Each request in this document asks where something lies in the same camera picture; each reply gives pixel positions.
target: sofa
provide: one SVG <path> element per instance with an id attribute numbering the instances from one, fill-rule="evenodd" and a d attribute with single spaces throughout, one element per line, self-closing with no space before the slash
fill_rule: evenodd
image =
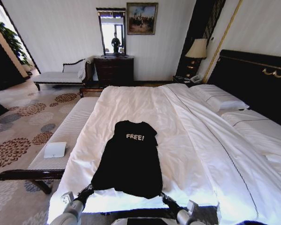
<path id="1" fill-rule="evenodd" d="M 32 78 L 40 91 L 40 84 L 83 85 L 93 79 L 95 66 L 93 57 L 75 63 L 64 63 L 62 72 L 45 72 Z"/>

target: dresser drawer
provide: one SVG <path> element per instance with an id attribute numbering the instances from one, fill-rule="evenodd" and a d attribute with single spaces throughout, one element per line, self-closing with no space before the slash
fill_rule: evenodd
<path id="1" fill-rule="evenodd" d="M 96 57 L 94 63 L 100 85 L 132 85 L 133 57 Z"/>

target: white wall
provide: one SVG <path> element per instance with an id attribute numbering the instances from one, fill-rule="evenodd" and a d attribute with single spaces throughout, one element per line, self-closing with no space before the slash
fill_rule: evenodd
<path id="1" fill-rule="evenodd" d="M 3 0 L 41 72 L 103 54 L 96 7 L 125 8 L 127 0 Z M 155 35 L 127 35 L 135 80 L 175 75 L 195 0 L 159 2 Z"/>
<path id="2" fill-rule="evenodd" d="M 222 10 L 198 75 L 204 76 L 238 0 L 228 0 Z M 281 0 L 244 0 L 221 49 L 281 56 Z M 211 74 L 218 55 L 208 75 Z"/>

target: headboard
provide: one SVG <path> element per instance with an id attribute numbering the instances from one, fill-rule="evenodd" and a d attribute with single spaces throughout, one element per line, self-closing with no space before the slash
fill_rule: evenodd
<path id="1" fill-rule="evenodd" d="M 281 125 L 281 57 L 222 50 L 207 83 Z"/>

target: painting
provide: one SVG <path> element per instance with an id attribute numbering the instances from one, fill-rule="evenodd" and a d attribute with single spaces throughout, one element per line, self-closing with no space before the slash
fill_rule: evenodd
<path id="1" fill-rule="evenodd" d="M 128 35 L 155 34 L 158 3 L 127 3 Z"/>

